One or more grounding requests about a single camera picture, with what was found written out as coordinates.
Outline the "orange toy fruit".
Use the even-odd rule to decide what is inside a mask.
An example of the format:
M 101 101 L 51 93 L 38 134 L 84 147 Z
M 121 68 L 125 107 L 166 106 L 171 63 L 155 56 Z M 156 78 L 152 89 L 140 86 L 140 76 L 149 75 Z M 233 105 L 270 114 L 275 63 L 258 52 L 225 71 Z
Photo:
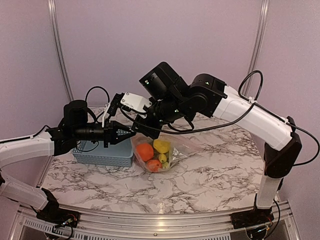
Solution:
M 154 149 L 149 143 L 141 143 L 137 145 L 136 152 L 143 162 L 147 162 L 154 157 Z

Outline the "yellow toy lemon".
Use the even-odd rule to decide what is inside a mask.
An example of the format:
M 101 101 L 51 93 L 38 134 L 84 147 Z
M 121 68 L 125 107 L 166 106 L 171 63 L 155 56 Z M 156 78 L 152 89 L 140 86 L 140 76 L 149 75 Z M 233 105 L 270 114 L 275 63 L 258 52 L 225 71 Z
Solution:
M 170 151 L 171 143 L 169 141 L 155 139 L 153 141 L 153 148 L 160 154 L 165 154 Z

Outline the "clear zip top bag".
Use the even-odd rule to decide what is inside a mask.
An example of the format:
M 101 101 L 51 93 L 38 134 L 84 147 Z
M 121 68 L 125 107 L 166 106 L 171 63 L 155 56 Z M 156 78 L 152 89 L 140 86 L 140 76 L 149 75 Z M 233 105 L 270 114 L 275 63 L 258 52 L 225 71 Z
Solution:
M 148 173 L 166 172 L 201 151 L 198 144 L 179 135 L 162 134 L 152 139 L 138 133 L 130 141 L 135 162 Z

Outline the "green orange toy mango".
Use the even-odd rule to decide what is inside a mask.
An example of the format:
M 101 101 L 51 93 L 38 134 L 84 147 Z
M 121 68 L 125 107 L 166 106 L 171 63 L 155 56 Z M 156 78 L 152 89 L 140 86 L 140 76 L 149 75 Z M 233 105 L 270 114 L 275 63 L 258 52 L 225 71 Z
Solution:
M 162 163 L 158 159 L 151 159 L 146 163 L 146 169 L 152 173 L 157 173 L 162 169 Z

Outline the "yellow toy bananas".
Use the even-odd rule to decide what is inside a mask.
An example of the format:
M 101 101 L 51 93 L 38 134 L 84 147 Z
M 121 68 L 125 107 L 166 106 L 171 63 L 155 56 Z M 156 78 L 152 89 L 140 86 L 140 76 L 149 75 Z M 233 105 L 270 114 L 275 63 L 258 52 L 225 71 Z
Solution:
M 162 169 L 169 169 L 171 167 L 172 157 L 168 152 L 167 153 L 160 153 L 158 155 L 158 160 L 161 163 Z

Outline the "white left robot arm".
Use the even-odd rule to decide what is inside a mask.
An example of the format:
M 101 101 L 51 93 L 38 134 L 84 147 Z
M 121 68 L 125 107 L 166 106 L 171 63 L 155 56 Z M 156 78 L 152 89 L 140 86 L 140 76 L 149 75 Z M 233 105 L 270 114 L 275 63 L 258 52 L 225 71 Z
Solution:
M 2 141 L 0 166 L 3 168 L 33 158 L 64 155 L 75 148 L 79 141 L 103 142 L 103 146 L 107 148 L 109 145 L 116 145 L 133 136 L 135 136 L 134 131 L 114 120 L 106 125 L 84 123 L 48 128 L 37 136 Z M 53 223 L 63 219 L 63 211 L 50 191 L 33 187 L 4 171 L 0 173 L 0 195 L 43 211 Z

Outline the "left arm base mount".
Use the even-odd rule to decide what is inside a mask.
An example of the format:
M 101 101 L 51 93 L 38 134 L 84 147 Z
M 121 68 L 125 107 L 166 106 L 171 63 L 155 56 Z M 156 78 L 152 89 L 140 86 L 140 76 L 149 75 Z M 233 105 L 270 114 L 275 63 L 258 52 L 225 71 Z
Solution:
M 71 219 L 71 223 L 67 224 L 76 228 L 78 225 L 80 213 L 78 211 L 63 209 L 63 208 L 53 208 L 53 209 L 43 209 L 39 210 L 36 217 L 40 220 L 53 223 L 55 225 L 62 225 L 62 223 Z

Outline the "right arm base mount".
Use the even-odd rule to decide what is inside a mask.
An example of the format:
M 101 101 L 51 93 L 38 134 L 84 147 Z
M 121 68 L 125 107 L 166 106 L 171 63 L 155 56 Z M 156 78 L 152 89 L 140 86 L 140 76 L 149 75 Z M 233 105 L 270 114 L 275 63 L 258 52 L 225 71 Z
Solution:
M 230 218 L 233 228 L 241 229 L 272 222 L 274 220 L 274 215 L 272 213 L 248 210 L 234 212 L 230 215 Z

